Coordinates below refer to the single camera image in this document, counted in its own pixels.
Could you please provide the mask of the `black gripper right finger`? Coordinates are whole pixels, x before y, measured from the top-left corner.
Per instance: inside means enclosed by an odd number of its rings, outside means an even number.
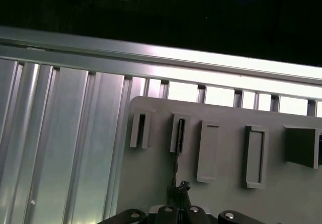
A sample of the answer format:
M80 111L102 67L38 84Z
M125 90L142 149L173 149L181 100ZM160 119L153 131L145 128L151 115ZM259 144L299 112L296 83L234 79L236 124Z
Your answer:
M190 183L181 181L179 184L179 207L182 213L182 219L185 223L236 223L236 224L260 224L263 223L250 216L234 210L222 211L217 217L207 213L203 208L192 205L188 191Z

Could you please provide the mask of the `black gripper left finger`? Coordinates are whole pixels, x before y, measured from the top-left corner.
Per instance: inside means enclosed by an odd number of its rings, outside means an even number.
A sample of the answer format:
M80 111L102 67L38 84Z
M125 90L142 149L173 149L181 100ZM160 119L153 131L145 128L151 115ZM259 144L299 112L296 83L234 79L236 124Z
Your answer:
M139 209L127 209L115 216L102 220L100 223L178 223L180 205L178 202L179 188L171 186L167 189L167 204L156 207L156 212L146 214Z

